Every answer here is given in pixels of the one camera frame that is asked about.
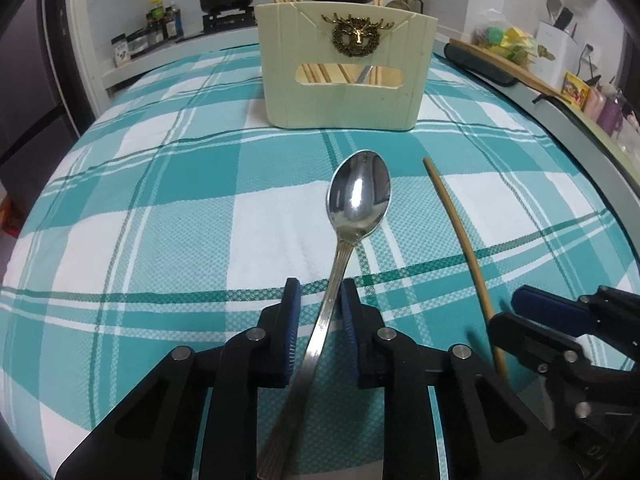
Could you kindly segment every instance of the gold deer head ornament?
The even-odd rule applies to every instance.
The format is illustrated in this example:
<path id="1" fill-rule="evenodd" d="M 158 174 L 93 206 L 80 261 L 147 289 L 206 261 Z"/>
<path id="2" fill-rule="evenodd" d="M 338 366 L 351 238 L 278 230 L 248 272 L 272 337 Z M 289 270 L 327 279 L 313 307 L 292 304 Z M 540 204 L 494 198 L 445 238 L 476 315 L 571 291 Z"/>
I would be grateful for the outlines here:
<path id="1" fill-rule="evenodd" d="M 338 18 L 334 12 L 334 19 L 322 14 L 322 19 L 327 23 L 335 23 L 334 47 L 338 52 L 349 57 L 364 57 L 372 54 L 380 44 L 378 30 L 389 30 L 394 22 L 383 25 L 384 20 L 371 23 L 369 18 L 354 18 L 349 14 L 348 18 Z"/>

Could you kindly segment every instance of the yellow box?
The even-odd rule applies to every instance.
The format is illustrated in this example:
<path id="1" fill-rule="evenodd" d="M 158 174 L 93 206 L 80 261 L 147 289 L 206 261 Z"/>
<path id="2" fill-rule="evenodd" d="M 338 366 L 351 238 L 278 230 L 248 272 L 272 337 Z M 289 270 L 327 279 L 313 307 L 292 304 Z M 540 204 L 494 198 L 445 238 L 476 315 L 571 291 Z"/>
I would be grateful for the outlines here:
<path id="1" fill-rule="evenodd" d="M 582 110 L 587 103 L 589 97 L 589 87 L 582 79 L 573 75 L 571 72 L 564 74 L 564 83 L 562 83 L 562 95 L 576 108 Z"/>

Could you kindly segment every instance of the utensil holder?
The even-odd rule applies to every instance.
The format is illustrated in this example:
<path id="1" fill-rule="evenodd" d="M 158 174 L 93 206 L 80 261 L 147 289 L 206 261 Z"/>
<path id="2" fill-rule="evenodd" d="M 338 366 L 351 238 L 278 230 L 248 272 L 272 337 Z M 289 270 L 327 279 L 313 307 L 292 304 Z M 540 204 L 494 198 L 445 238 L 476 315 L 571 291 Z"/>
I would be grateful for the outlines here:
<path id="1" fill-rule="evenodd" d="M 415 126 L 438 20 L 407 10 L 334 2 L 265 4 L 255 7 L 255 15 L 267 116 L 275 126 L 379 130 Z M 380 42 L 372 53 L 350 57 L 338 51 L 337 24 L 323 16 L 348 21 L 349 15 L 369 18 L 372 24 L 382 20 Z M 393 26 L 385 29 L 389 23 Z M 351 37 L 345 34 L 344 43 L 347 39 Z M 358 72 L 365 66 L 381 66 L 382 85 L 338 82 L 339 72 L 333 70 L 331 83 L 308 83 L 300 76 L 306 63 L 346 64 Z"/>

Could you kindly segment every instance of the metal spoon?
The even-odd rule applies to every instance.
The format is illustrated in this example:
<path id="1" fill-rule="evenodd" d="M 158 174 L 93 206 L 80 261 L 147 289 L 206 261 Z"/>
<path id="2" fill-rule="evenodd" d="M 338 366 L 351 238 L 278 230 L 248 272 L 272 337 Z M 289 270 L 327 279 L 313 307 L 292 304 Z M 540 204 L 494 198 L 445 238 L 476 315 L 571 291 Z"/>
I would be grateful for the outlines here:
<path id="1" fill-rule="evenodd" d="M 377 153 L 369 150 L 354 153 L 335 171 L 326 197 L 326 212 L 338 237 L 334 266 L 300 370 L 290 386 L 280 416 L 260 450 L 257 476 L 261 480 L 282 480 L 286 474 L 289 449 L 305 413 L 306 399 L 347 263 L 355 245 L 380 225 L 390 200 L 391 179 Z"/>

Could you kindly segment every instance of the white container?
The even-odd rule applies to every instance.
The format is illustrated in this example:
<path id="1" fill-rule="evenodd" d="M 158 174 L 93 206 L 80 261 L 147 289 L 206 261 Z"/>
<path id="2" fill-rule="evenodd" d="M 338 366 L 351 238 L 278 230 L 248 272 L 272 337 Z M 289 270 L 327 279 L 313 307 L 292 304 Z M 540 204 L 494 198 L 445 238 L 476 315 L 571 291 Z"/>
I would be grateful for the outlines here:
<path id="1" fill-rule="evenodd" d="M 334 45 L 334 25 L 322 18 L 393 23 L 366 56 Z M 281 128 L 409 130 L 415 126 L 438 20 L 407 10 L 363 4 L 295 2 L 255 7 L 267 117 Z M 304 64 L 321 63 L 331 82 L 308 83 Z M 379 85 L 340 80 L 337 70 L 384 67 Z"/>
<path id="2" fill-rule="evenodd" d="M 578 44 L 567 32 L 545 22 L 540 22 L 536 40 L 556 58 L 553 61 L 545 57 L 534 58 L 529 71 L 552 88 L 562 91 L 564 74 L 566 72 L 575 74 L 578 69 L 578 56 L 580 56 Z"/>

